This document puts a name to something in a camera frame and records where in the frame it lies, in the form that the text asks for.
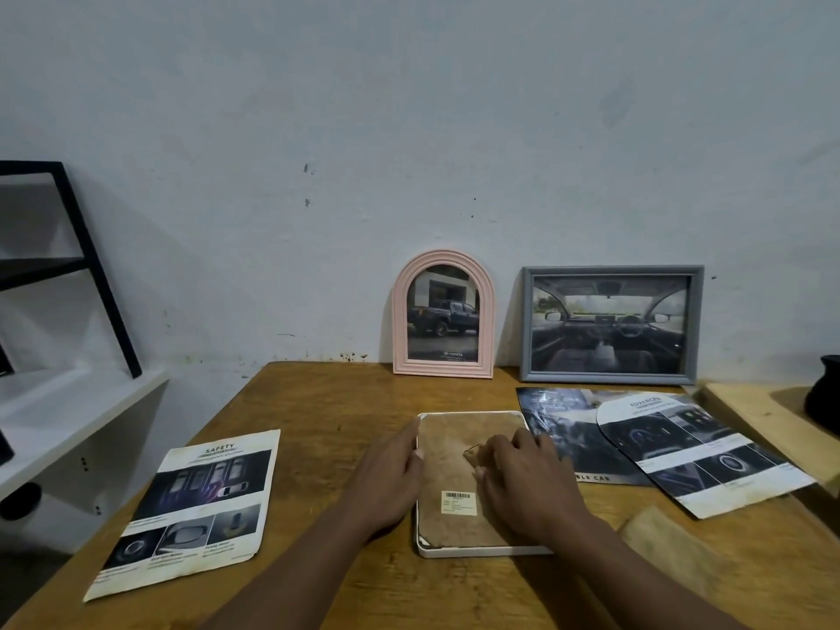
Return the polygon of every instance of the hand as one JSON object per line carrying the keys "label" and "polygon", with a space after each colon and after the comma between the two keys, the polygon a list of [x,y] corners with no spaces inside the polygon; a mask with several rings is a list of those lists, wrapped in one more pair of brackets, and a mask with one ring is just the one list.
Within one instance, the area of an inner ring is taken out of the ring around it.
{"label": "hand", "polygon": [[512,530],[558,554],[567,554],[603,522],[583,502],[571,458],[554,443],[521,428],[508,440],[496,435],[479,451],[479,491]]}
{"label": "hand", "polygon": [[380,438],[363,455],[339,500],[364,539],[399,522],[417,501],[423,480],[423,452],[414,450],[420,418]]}

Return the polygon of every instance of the paper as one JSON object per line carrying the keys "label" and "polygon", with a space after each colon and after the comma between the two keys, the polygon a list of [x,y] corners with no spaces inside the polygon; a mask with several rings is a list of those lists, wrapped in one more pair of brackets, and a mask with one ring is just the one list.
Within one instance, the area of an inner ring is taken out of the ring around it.
{"label": "paper", "polygon": [[599,404],[626,392],[519,387],[517,395],[528,429],[535,436],[549,434],[558,455],[571,456],[579,482],[651,486],[648,476],[604,437],[595,419]]}
{"label": "paper", "polygon": [[84,601],[253,557],[279,441],[265,431],[166,454]]}
{"label": "paper", "polygon": [[460,491],[440,491],[440,511],[444,515],[472,515],[478,517],[476,494]]}
{"label": "paper", "polygon": [[614,445],[699,519],[814,482],[699,406],[667,394],[636,393],[604,402],[597,421]]}

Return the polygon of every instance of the steering wheel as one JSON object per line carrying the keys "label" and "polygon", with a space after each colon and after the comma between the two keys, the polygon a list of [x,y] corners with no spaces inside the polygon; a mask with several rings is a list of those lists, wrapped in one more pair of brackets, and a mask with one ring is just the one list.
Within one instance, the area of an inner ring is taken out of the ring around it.
{"label": "steering wheel", "polygon": [[616,329],[624,338],[638,338],[644,331],[644,321],[638,316],[622,316]]}

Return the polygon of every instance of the gray picture frame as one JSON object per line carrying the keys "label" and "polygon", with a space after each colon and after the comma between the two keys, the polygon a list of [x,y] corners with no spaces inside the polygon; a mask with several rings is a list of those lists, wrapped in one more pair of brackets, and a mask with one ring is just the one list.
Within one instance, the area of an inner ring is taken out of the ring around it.
{"label": "gray picture frame", "polygon": [[[677,374],[534,371],[532,370],[533,286],[535,276],[615,277],[686,276],[685,339],[680,371]],[[522,268],[522,350],[519,380],[523,382],[583,382],[616,385],[693,385],[697,379],[697,352],[700,346],[700,307],[705,269],[702,265],[632,265]]]}

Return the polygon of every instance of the pink arched frame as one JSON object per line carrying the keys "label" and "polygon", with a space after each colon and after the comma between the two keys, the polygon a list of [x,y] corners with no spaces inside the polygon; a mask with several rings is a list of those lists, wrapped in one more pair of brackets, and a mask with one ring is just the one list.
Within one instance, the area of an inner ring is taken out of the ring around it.
{"label": "pink arched frame", "polygon": [[[414,279],[432,265],[454,265],[476,282],[481,306],[478,316],[478,362],[437,362],[408,359],[408,331],[406,299]],[[394,373],[410,375],[443,375],[454,378],[493,377],[493,336],[496,325],[496,294],[490,276],[468,254],[454,249],[435,249],[412,259],[396,277],[391,296],[392,327],[394,332]]]}

